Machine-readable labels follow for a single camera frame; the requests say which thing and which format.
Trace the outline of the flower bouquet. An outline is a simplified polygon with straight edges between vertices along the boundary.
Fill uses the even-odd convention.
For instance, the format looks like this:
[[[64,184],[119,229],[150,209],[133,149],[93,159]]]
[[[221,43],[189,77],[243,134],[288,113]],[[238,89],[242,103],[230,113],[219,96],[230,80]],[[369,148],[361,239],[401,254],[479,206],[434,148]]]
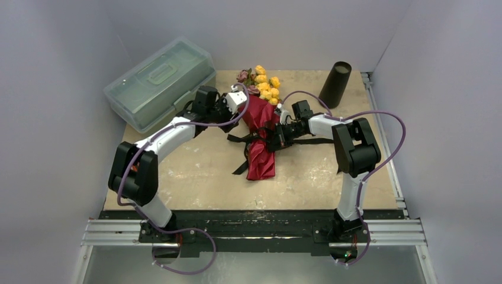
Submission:
[[[280,80],[276,76],[269,77],[266,69],[257,65],[242,70],[237,75],[237,81],[246,86],[250,95],[249,107],[243,116],[249,129],[249,135],[244,138],[246,162],[243,170],[247,172],[246,179],[270,179],[275,176],[275,153],[267,149],[266,141],[271,139],[275,124],[279,123],[279,115],[275,111],[281,103]]]

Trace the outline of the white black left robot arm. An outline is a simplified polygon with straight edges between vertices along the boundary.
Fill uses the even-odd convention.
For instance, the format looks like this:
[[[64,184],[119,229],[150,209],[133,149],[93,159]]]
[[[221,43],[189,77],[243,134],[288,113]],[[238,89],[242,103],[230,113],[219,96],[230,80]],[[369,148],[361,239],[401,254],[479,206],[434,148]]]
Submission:
[[[176,215],[158,194],[160,163],[208,128],[229,132],[248,107],[249,94],[241,83],[224,94],[215,87],[200,86],[166,126],[135,143],[120,143],[108,179],[117,204],[135,209],[153,227],[153,234],[160,241],[173,240],[182,230],[176,226]]]

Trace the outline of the black ribbon with gold lettering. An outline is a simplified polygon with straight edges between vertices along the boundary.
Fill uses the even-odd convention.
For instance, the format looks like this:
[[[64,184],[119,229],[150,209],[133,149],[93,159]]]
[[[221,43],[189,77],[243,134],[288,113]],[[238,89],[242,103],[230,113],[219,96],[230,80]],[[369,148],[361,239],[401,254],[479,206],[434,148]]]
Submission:
[[[318,145],[333,143],[331,138],[314,137],[302,139],[302,136],[309,135],[306,125],[303,122],[292,122],[290,124],[293,125],[295,130],[293,145]],[[268,140],[271,138],[274,128],[260,127],[243,137],[237,137],[231,134],[227,136],[227,139],[231,142],[245,144],[245,162],[241,164],[232,174],[241,175],[243,173],[247,173],[246,179],[251,181],[266,180],[275,177],[275,153],[277,151],[268,152]]]

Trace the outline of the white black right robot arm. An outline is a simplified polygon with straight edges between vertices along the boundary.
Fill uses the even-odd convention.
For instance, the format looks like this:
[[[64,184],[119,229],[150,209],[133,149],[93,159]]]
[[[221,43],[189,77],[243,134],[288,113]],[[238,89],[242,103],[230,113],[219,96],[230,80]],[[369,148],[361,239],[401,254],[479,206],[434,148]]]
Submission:
[[[294,119],[282,112],[281,121],[269,131],[267,149],[275,152],[294,144],[332,144],[339,173],[343,175],[340,201],[334,211],[332,234],[348,240],[362,228],[362,203],[368,174],[381,161],[381,152],[367,119],[344,121],[316,114],[306,100],[292,105]]]

